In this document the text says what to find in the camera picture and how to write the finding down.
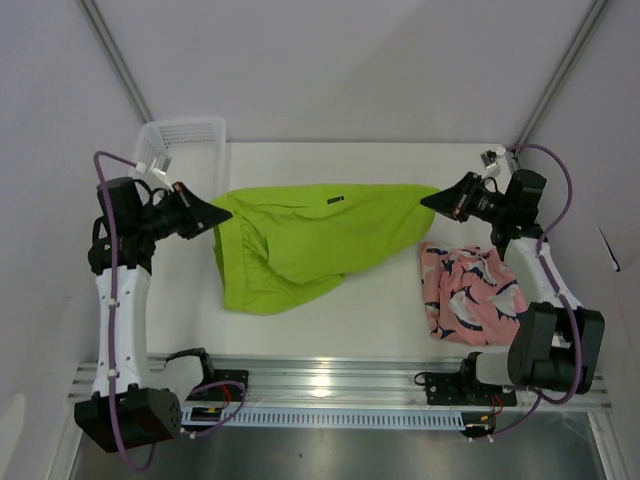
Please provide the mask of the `lime green cloth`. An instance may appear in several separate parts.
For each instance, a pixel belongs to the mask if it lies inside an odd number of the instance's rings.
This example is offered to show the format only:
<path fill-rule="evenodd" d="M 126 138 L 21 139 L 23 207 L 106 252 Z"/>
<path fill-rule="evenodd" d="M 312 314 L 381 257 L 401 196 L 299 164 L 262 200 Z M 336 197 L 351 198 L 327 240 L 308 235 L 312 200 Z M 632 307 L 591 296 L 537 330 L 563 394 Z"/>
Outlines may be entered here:
<path fill-rule="evenodd" d="M 214 229 L 223 306 L 279 314 L 313 301 L 417 244 L 434 212 L 424 184 L 255 187 L 213 199 L 230 219 Z"/>

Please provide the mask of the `pink shark print shorts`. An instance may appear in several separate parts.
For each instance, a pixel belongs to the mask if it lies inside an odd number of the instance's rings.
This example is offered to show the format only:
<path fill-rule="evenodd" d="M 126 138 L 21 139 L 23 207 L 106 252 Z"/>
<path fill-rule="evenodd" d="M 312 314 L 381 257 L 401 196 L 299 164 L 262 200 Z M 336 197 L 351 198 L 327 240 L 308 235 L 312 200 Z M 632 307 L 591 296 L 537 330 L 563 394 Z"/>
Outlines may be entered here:
<path fill-rule="evenodd" d="M 421 294 L 430 336 L 471 346 L 508 346 L 527 303 L 496 249 L 419 246 Z"/>

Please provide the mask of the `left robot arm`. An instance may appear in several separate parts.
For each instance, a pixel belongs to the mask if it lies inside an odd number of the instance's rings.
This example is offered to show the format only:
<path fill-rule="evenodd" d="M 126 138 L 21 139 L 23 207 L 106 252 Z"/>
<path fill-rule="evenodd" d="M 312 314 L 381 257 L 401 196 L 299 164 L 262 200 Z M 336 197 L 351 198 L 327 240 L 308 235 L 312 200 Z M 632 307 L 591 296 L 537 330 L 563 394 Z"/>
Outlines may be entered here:
<path fill-rule="evenodd" d="M 107 453 L 175 438 L 181 406 L 209 398 L 217 376 L 203 348 L 170 355 L 158 381 L 146 342 L 147 300 L 157 242 L 193 239 L 231 219 L 183 183 L 151 189 L 120 177 L 101 183 L 102 215 L 94 223 L 88 261 L 100 301 L 99 358 L 90 397 L 74 407 L 78 427 Z"/>

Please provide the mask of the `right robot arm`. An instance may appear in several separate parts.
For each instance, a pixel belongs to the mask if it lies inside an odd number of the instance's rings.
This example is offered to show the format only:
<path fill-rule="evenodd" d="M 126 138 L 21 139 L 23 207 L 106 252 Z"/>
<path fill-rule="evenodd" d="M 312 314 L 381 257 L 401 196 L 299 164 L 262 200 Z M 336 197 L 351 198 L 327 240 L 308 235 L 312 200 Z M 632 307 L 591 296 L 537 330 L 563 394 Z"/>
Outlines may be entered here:
<path fill-rule="evenodd" d="M 481 402 L 493 386 L 500 386 L 529 390 L 562 405 L 592 385 L 605 321 L 569 291 L 554 265 L 547 235 L 537 222 L 545 185 L 542 175 L 521 169 L 505 192 L 494 192 L 479 174 L 469 172 L 421 201 L 457 222 L 475 217 L 489 223 L 491 243 L 527 303 L 508 351 L 473 352 L 463 361 L 456 389 L 468 403 Z"/>

